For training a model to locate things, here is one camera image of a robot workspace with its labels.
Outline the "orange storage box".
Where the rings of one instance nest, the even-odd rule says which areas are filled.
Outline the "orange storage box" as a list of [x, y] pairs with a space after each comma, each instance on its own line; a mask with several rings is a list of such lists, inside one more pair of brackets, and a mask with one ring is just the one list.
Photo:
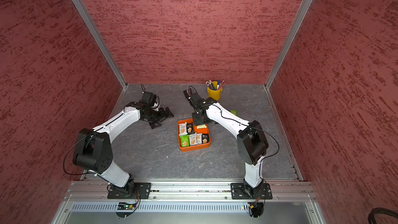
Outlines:
[[178, 120], [178, 121], [177, 121], [178, 146], [179, 146], [179, 149], [180, 149], [182, 152], [193, 151], [193, 150], [204, 149], [204, 148], [210, 147], [210, 145], [211, 145], [211, 136], [210, 136], [210, 131], [209, 131], [208, 125], [207, 125], [207, 128], [206, 128], [206, 129], [197, 129], [197, 128], [195, 127], [195, 125], [194, 125], [194, 131], [195, 131], [196, 133], [202, 133], [202, 134], [205, 133], [205, 134], [208, 134], [208, 135], [209, 135], [209, 142], [208, 142], [207, 144], [198, 144], [198, 145], [194, 145], [194, 146], [189, 146], [189, 147], [183, 147], [183, 148], [181, 148], [181, 147], [180, 147], [180, 139], [179, 139], [180, 136], [179, 136], [178, 124], [179, 124], [179, 123], [184, 123], [184, 122], [186, 122], [186, 123], [193, 123], [193, 119], [191, 118], [191, 119], [183, 119], [183, 120]]

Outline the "cream cookie pack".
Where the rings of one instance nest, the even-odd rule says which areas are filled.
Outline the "cream cookie pack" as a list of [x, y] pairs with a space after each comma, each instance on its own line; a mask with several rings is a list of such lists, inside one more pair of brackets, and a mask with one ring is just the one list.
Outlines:
[[207, 125], [206, 124], [201, 124], [201, 125], [196, 125], [195, 126], [197, 129], [206, 129]]

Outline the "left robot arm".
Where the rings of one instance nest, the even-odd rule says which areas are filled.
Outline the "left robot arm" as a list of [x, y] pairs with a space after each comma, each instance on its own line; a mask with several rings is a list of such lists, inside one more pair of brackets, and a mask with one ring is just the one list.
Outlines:
[[73, 164], [92, 172], [109, 183], [109, 197], [136, 196], [134, 178], [114, 162], [112, 142], [126, 128], [138, 121], [148, 122], [152, 129], [174, 115], [168, 107], [155, 107], [141, 102], [130, 102], [107, 122], [93, 129], [82, 129], [73, 153]]

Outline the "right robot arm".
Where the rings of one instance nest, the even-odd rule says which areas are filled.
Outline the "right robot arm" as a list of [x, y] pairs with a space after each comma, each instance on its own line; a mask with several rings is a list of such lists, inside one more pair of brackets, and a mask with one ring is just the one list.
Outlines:
[[195, 93], [187, 100], [194, 109], [195, 125], [216, 122], [236, 138], [238, 154], [245, 162], [245, 195], [254, 198], [263, 186], [262, 162], [269, 147], [260, 123], [237, 117], [211, 97], [203, 99]]

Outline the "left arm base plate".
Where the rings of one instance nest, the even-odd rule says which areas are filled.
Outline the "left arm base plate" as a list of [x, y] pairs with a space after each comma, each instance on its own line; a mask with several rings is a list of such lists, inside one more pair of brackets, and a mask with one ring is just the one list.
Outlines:
[[124, 187], [109, 185], [108, 199], [127, 200], [127, 199], [148, 199], [151, 191], [151, 183], [127, 183]]

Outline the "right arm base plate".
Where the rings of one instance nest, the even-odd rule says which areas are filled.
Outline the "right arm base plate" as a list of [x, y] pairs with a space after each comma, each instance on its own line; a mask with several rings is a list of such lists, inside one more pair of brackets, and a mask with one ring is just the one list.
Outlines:
[[232, 183], [231, 195], [233, 200], [271, 200], [273, 198], [270, 185], [262, 182], [256, 188], [247, 183]]

